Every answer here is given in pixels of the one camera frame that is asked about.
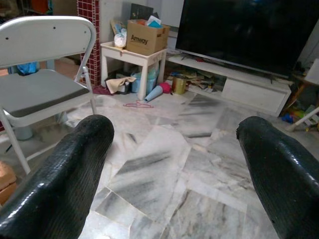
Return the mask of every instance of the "black tv screen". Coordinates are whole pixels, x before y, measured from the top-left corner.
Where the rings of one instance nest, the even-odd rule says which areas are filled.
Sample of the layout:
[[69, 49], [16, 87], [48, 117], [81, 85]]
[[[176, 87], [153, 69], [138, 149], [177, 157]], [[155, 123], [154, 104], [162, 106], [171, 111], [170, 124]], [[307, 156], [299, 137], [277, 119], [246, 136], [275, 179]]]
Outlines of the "black tv screen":
[[319, 18], [319, 0], [185, 0], [176, 48], [290, 75]]

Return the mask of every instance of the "towel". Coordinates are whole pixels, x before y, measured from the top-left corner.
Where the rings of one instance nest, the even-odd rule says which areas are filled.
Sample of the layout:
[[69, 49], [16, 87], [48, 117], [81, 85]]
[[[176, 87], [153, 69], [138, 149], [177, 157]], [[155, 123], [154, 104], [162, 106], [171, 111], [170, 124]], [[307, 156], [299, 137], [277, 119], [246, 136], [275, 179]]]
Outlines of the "towel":
[[136, 80], [136, 77], [124, 77], [120, 79], [109, 79], [106, 81], [106, 85], [109, 88], [109, 91], [111, 94], [114, 94], [116, 91], [118, 91], [119, 87], [124, 85], [125, 82], [133, 82]]

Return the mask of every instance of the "white folding chair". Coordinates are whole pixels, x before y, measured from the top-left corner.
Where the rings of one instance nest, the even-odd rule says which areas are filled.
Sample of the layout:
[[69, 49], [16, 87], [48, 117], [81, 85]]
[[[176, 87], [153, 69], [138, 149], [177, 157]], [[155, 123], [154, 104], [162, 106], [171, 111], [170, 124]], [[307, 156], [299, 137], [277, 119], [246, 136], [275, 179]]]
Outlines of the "white folding chair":
[[[84, 53], [75, 81], [49, 69], [0, 77], [0, 121], [26, 174], [27, 161], [39, 153], [26, 158], [12, 127], [30, 125], [87, 101], [96, 113], [85, 66], [95, 40], [93, 24], [75, 16], [27, 16], [0, 25], [0, 68]], [[86, 87], [78, 83], [83, 75]]]

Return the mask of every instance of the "red tile column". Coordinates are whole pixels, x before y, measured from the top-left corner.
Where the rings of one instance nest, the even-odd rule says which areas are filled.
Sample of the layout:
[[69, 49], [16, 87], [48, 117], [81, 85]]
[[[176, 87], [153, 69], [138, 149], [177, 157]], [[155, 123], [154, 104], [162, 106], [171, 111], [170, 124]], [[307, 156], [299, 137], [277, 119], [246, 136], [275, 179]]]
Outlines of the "red tile column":
[[98, 0], [77, 0], [78, 16], [88, 19], [96, 28], [96, 43], [87, 62], [91, 83], [100, 84], [100, 7]]

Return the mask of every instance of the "white tv cabinet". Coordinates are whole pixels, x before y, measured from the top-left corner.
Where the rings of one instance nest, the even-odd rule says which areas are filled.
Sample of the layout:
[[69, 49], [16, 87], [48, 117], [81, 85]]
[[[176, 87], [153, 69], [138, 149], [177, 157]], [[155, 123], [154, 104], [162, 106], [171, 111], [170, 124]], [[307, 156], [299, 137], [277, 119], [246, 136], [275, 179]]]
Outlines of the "white tv cabinet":
[[197, 62], [185, 54], [170, 56], [166, 60], [227, 77], [222, 92], [208, 93], [196, 86], [189, 86], [189, 91], [213, 99], [232, 102], [268, 115], [279, 116], [291, 93], [286, 84], [277, 81], [271, 82], [268, 78], [236, 71], [217, 64]]

